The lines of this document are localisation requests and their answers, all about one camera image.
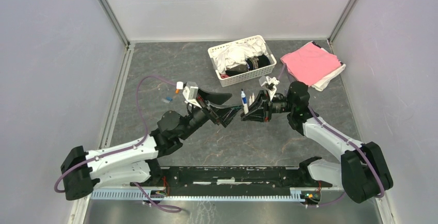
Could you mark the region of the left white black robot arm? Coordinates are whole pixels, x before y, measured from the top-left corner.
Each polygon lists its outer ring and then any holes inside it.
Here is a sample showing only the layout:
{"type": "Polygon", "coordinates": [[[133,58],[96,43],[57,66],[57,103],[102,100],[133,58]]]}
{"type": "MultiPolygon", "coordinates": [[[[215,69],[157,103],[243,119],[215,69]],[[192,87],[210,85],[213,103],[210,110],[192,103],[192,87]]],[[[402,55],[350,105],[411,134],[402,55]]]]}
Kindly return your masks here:
{"type": "Polygon", "coordinates": [[[206,92],[194,82],[187,82],[177,90],[182,92],[189,108],[186,116],[169,110],[157,122],[157,129],[111,148],[89,151],[83,146],[72,148],[60,167],[62,175],[55,183],[55,191],[73,201],[113,183],[145,182],[157,186],[162,181],[159,157],[180,149],[182,141],[208,121],[227,127],[242,109],[242,105],[226,104],[231,93],[206,92]]]}

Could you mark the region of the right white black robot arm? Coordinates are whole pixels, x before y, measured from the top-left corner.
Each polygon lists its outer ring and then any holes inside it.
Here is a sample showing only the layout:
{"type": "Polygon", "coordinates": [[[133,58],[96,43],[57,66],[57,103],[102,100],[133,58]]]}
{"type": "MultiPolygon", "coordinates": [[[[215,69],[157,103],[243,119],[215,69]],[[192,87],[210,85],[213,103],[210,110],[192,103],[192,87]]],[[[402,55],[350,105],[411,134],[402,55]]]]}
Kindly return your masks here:
{"type": "Polygon", "coordinates": [[[302,162],[299,182],[311,187],[318,181],[343,189],[356,203],[382,198],[394,186],[383,152],[375,142],[364,143],[329,125],[309,105],[308,86],[292,82],[286,95],[261,90],[251,101],[243,100],[243,121],[269,122],[273,114],[286,113],[289,126],[329,151],[337,162],[320,157],[302,162]]]}

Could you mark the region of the white pen blue ends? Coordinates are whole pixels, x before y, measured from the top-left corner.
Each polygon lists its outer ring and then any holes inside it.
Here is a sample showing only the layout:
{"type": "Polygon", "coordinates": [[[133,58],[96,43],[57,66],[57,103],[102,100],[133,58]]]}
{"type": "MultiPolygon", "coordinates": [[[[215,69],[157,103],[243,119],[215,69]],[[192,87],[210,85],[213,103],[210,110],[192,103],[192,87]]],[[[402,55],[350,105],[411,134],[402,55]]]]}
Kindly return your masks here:
{"type": "Polygon", "coordinates": [[[242,106],[244,114],[246,115],[248,113],[248,102],[246,98],[246,94],[243,89],[241,89],[241,100],[242,100],[242,106]]]}

